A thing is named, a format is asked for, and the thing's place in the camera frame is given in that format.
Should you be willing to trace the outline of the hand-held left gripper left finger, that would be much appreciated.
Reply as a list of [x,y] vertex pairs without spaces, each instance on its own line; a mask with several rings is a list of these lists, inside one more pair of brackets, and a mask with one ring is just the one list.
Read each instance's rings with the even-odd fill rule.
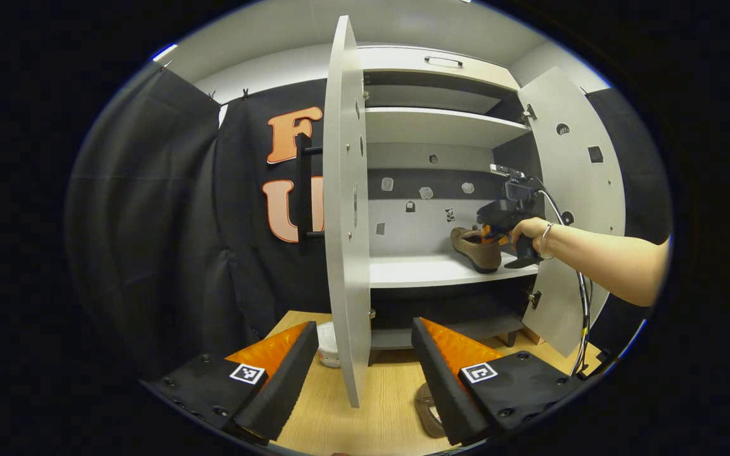
[[317,324],[310,320],[232,355],[198,354],[140,384],[212,432],[268,444],[295,409],[318,343]]

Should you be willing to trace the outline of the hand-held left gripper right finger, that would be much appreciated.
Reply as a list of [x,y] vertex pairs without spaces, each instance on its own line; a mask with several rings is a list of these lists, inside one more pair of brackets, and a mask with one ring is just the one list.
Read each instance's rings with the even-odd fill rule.
[[530,426],[583,385],[527,350],[498,350],[415,317],[411,343],[453,445],[471,445]]

